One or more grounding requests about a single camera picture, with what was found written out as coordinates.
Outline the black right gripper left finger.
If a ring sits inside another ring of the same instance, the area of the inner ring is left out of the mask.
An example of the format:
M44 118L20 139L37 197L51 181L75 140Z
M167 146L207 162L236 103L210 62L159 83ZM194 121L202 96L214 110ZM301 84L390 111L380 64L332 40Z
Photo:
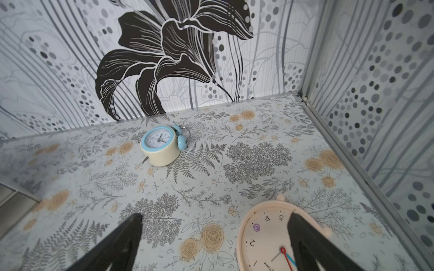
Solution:
M138 252L142 219L134 213L80 260L70 271L131 271Z

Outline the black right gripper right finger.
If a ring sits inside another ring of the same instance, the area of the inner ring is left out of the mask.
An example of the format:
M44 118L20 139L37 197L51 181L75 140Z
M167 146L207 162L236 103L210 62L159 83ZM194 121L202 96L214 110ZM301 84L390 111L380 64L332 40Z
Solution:
M362 271L301 215L291 214L287 230L299 271Z

